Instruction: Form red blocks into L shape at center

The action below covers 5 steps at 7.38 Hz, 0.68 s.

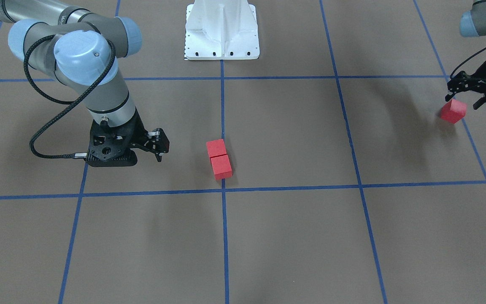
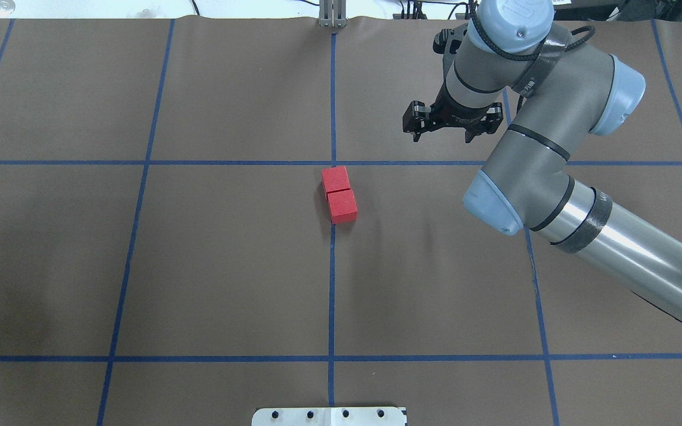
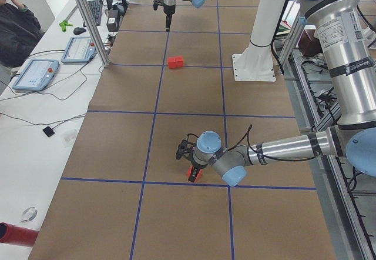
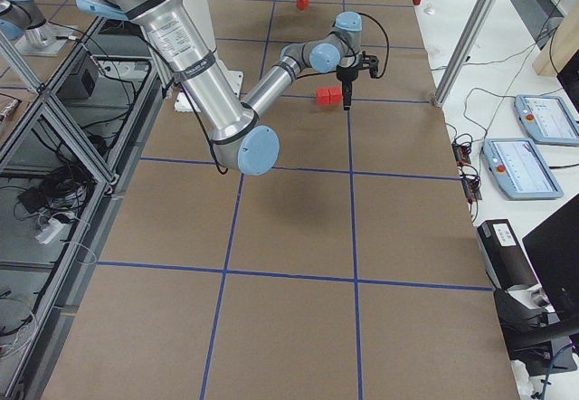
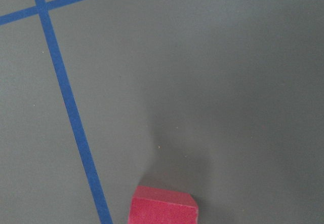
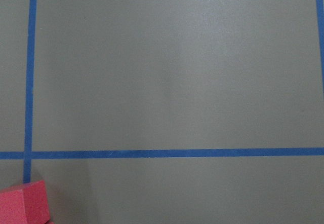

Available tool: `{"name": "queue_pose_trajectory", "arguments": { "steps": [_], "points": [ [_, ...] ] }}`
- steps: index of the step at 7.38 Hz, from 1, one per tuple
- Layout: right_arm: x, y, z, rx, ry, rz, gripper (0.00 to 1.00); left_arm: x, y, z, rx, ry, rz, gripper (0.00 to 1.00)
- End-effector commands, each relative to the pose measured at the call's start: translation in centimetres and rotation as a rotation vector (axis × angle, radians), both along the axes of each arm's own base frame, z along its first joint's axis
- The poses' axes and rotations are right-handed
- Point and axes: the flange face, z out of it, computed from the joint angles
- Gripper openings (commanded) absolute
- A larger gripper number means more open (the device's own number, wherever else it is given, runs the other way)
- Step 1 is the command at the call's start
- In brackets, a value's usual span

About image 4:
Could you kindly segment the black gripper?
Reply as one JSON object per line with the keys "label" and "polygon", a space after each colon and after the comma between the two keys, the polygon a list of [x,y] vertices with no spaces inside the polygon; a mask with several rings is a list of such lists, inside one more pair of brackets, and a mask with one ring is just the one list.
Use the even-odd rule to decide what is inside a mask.
{"label": "black gripper", "polygon": [[337,66],[337,79],[342,82],[342,104],[343,110],[351,109],[352,101],[352,83],[358,78],[359,67],[342,67]]}

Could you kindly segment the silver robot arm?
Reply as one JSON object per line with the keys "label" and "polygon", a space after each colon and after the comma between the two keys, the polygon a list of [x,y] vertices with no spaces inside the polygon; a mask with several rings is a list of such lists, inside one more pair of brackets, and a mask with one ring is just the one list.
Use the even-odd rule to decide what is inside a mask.
{"label": "silver robot arm", "polygon": [[361,60],[363,21],[360,14],[345,11],[337,15],[325,38],[287,46],[280,60],[239,99],[185,10],[184,0],[76,0],[76,4],[87,14],[142,28],[194,108],[212,124],[208,145],[215,162],[245,175],[262,175],[275,165],[280,141],[260,119],[303,70],[328,73]]}

